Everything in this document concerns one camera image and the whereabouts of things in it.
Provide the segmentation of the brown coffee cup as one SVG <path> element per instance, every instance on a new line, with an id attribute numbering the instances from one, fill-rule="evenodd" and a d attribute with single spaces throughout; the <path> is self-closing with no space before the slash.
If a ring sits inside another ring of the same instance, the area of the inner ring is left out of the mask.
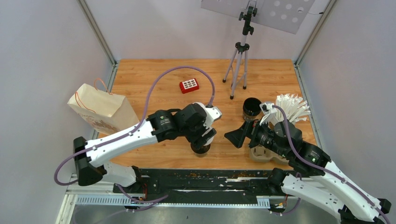
<path id="1" fill-rule="evenodd" d="M 201 147 L 197 147 L 194 144 L 190 144 L 192 151 L 196 154 L 196 155 L 204 155 L 206 154 L 211 147 L 211 144 L 205 145 L 205 146 L 201 146 Z"/>

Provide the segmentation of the white plastic cup lid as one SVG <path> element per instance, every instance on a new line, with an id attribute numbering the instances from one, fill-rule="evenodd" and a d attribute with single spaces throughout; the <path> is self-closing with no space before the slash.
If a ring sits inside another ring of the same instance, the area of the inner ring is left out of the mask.
<path id="1" fill-rule="evenodd" d="M 214 139 L 214 136 L 212 136 L 211 138 L 209 138 L 209 139 L 207 140 L 207 142 L 204 144 L 204 146 L 206 147 L 206 146 L 211 145 L 211 143 L 213 142 L 213 139 Z"/>

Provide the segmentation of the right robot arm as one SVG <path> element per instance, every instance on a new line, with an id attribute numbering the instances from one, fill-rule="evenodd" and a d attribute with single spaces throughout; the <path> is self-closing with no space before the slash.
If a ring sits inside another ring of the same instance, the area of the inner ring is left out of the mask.
<path id="1" fill-rule="evenodd" d="M 321 183 L 325 190 L 303 182 L 286 171 L 275 168 L 267 179 L 267 190 L 297 196 L 328 212 L 342 224 L 388 224 L 391 202 L 376 198 L 348 178 L 321 148 L 302 139 L 302 132 L 288 120 L 273 128 L 257 120 L 245 122 L 239 129 L 225 134 L 236 148 L 245 138 L 249 147 L 263 146 L 288 160 L 296 172 Z"/>

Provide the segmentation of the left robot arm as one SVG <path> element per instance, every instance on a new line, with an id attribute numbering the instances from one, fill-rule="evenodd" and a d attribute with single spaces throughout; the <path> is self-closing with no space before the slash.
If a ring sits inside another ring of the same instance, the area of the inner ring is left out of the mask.
<path id="1" fill-rule="evenodd" d="M 196 154 L 205 154 L 216 135 L 212 124 L 222 116 L 215 106 L 200 102 L 183 109 L 158 110 L 141 124 L 96 140 L 78 137 L 73 141 L 77 182 L 90 186 L 100 181 L 118 184 L 137 193 L 143 180 L 136 167 L 125 167 L 111 162 L 116 156 L 142 146 L 184 137 Z"/>

